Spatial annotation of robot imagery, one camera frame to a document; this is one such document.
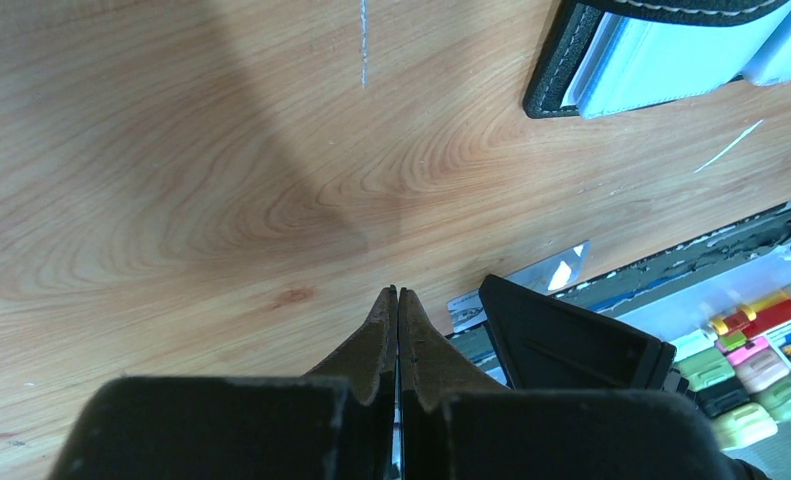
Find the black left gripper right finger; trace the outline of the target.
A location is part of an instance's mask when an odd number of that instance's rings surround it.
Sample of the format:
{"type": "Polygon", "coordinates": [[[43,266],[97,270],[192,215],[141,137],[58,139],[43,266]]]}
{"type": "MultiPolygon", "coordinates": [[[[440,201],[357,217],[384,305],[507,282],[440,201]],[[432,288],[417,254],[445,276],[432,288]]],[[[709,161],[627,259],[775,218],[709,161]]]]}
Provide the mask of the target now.
{"type": "Polygon", "coordinates": [[[652,390],[511,390],[459,353],[418,295],[398,304],[408,479],[736,479],[703,417],[652,390]]]}

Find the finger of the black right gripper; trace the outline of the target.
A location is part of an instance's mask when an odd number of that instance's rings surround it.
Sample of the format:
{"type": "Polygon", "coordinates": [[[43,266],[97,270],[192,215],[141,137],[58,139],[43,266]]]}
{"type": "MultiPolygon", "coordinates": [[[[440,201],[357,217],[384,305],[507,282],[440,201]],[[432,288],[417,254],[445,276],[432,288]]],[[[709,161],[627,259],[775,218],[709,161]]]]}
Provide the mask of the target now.
{"type": "Polygon", "coordinates": [[[671,344],[495,275],[485,277],[478,294],[512,388],[663,387],[676,354],[671,344]]]}

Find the white credit card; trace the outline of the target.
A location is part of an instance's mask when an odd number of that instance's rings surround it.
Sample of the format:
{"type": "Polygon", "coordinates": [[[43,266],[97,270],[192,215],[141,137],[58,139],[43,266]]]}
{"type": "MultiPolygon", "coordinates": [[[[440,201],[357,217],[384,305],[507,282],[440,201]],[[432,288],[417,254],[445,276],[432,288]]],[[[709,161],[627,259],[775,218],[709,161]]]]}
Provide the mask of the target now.
{"type": "MultiPolygon", "coordinates": [[[[589,250],[590,241],[584,241],[507,275],[505,279],[543,295],[558,292],[579,278],[589,250]]],[[[449,301],[447,309],[455,334],[487,320],[477,289],[449,301]]]]}

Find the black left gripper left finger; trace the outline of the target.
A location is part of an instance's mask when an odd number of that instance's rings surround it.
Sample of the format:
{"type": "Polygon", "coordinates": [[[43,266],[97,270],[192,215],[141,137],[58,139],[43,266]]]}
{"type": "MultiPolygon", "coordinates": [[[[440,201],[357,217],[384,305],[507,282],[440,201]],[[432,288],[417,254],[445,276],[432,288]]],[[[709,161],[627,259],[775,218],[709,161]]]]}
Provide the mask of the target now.
{"type": "Polygon", "coordinates": [[[130,376],[79,415],[54,479],[386,479],[397,291],[297,377],[130,376]]]}

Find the black card holder with sleeves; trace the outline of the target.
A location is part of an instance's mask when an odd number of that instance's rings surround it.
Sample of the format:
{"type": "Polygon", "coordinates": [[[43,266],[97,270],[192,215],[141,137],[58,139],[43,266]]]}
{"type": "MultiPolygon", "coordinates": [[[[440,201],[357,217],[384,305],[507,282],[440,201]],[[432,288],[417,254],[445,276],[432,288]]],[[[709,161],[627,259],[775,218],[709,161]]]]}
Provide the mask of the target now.
{"type": "Polygon", "coordinates": [[[791,1],[563,1],[522,107],[594,119],[791,82],[791,1]]]}

